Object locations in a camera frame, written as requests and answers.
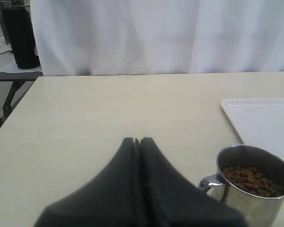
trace beige table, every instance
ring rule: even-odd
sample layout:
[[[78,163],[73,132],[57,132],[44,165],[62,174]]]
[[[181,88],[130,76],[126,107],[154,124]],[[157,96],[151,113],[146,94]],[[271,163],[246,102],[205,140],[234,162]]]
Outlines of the beige table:
[[[0,227],[31,227],[128,136],[153,137],[197,185],[221,148],[240,143],[226,98],[284,98],[284,72],[39,77],[0,129]],[[284,227],[284,205],[274,226]]]

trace kibble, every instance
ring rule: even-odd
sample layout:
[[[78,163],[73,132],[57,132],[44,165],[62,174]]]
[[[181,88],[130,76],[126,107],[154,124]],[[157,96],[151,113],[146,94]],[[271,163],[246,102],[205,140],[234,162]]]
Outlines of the kibble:
[[[283,187],[266,178],[257,168],[230,166],[222,173],[236,187],[252,195],[273,198],[283,194]]]

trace metal cup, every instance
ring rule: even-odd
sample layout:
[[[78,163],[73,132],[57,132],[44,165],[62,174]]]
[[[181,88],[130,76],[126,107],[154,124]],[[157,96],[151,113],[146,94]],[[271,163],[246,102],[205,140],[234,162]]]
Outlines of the metal cup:
[[[251,227],[272,226],[284,201],[284,190],[280,197],[265,198],[249,194],[231,182],[222,173],[229,166],[256,167],[277,185],[284,189],[284,161],[277,156],[248,145],[233,145],[220,151],[217,156],[217,174],[204,178],[199,189],[229,207],[240,211]]]

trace white tray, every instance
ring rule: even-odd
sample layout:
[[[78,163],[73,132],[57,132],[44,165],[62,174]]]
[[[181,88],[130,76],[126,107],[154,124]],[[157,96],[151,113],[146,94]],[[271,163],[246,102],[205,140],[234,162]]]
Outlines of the white tray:
[[[227,99],[221,106],[245,144],[284,160],[284,99]]]

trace cup handle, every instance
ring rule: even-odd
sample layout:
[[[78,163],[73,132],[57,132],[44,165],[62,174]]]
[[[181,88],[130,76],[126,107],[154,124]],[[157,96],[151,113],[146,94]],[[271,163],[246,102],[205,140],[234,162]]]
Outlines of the cup handle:
[[[198,185],[198,189],[207,193],[211,188],[222,186],[224,184],[225,183],[220,179],[219,175],[214,174],[203,178]]]

